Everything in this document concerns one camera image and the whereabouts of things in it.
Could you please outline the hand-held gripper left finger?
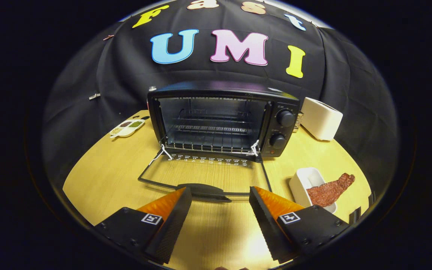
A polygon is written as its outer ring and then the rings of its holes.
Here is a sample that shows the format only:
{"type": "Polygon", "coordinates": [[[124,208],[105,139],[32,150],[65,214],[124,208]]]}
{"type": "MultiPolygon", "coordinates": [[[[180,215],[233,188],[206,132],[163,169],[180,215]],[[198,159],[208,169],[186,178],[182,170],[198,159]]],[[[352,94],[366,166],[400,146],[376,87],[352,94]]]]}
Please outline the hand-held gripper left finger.
{"type": "Polygon", "coordinates": [[[95,229],[133,257],[167,264],[191,203],[191,190],[183,187],[137,210],[122,207],[95,229]]]}

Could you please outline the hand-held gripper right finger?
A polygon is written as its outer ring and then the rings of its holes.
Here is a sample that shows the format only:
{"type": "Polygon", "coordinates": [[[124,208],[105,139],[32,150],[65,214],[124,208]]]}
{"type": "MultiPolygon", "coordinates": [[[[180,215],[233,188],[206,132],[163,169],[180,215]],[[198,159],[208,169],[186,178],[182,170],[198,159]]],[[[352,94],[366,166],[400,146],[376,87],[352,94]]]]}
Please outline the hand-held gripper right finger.
{"type": "Polygon", "coordinates": [[[349,227],[318,205],[303,207],[257,186],[249,195],[271,257],[279,263],[313,257],[349,227]]]}

